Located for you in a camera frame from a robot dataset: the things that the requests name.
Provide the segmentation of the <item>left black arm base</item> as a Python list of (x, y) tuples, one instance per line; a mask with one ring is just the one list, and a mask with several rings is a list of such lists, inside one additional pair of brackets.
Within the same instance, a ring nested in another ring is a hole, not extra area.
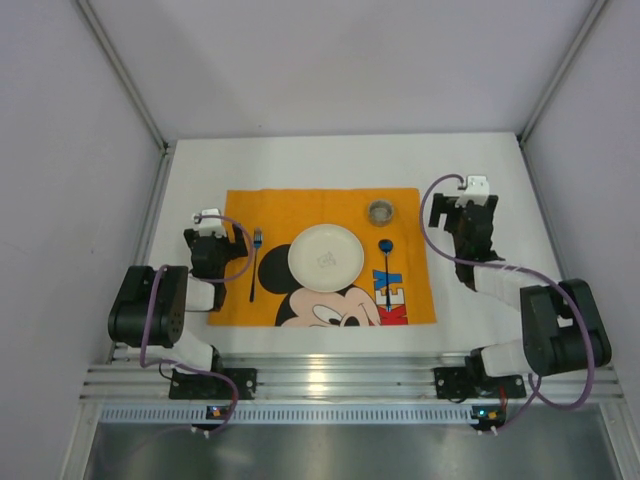
[[(223, 374), (237, 387), (239, 400), (252, 400), (256, 393), (257, 373), (254, 368), (226, 368)], [(175, 371), (168, 398), (171, 400), (231, 400), (231, 386), (220, 379), (201, 374)]]

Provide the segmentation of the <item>orange Mickey placemat cloth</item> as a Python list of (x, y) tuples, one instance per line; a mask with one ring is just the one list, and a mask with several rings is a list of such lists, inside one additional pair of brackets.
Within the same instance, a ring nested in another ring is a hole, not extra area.
[[(263, 235), (257, 265), (232, 261), (212, 326), (377, 327), (436, 320), (415, 188), (230, 190), (225, 214)], [(334, 224), (352, 232), (364, 253), (359, 276), (341, 290), (314, 292), (288, 265), (289, 248), (306, 229)]]

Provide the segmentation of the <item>blue fork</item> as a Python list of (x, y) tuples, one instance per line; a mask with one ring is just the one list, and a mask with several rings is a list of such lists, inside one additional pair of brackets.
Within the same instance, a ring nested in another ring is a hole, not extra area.
[(255, 301), (255, 292), (256, 292), (256, 277), (257, 277), (257, 269), (258, 269), (258, 255), (259, 250), (263, 244), (263, 232), (260, 227), (256, 227), (254, 229), (253, 234), (253, 249), (254, 249), (254, 258), (253, 258), (253, 271), (252, 271), (252, 280), (249, 294), (249, 302), (253, 303)]

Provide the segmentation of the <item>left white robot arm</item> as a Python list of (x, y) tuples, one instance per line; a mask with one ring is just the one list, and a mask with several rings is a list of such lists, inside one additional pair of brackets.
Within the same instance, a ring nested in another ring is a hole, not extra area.
[(128, 268), (107, 320), (111, 340), (139, 351), (143, 368), (167, 365), (188, 374), (222, 374), (216, 347), (185, 326), (191, 313), (219, 312), (227, 285), (249, 269), (255, 246), (238, 221), (217, 209), (192, 216), (183, 232), (189, 266), (133, 265)]

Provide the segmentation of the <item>white round plate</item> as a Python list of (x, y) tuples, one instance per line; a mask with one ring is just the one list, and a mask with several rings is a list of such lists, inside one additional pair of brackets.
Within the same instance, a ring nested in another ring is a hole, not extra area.
[(291, 243), (287, 263), (304, 288), (331, 293), (349, 287), (364, 267), (364, 248), (350, 230), (319, 224), (302, 231)]

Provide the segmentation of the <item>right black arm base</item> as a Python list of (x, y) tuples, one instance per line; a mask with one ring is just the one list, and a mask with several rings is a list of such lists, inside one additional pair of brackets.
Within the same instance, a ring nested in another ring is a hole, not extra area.
[(526, 397), (523, 377), (473, 377), (465, 367), (438, 367), (433, 369), (438, 399), (462, 403), (469, 399), (500, 399), (504, 393), (508, 400)]

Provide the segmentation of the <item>blue spoon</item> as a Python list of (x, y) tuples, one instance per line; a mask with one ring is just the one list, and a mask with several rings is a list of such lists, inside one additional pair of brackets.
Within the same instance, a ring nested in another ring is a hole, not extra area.
[(386, 310), (390, 312), (392, 310), (391, 292), (390, 292), (390, 277), (389, 277), (389, 255), (393, 250), (393, 242), (390, 239), (381, 239), (378, 242), (378, 248), (384, 256), (385, 263), (385, 306)]

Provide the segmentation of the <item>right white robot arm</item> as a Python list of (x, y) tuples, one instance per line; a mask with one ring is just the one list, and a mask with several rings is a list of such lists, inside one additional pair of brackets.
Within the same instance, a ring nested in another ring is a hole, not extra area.
[(555, 281), (532, 268), (508, 263), (494, 249), (498, 196), (481, 175), (453, 174), (457, 193), (430, 186), (421, 201), (423, 230), (441, 227), (453, 242), (447, 260), (457, 280), (519, 315), (520, 336), (474, 349), (465, 363), (481, 379), (516, 374), (548, 377), (584, 370), (593, 378), (612, 359), (612, 346), (589, 284)]

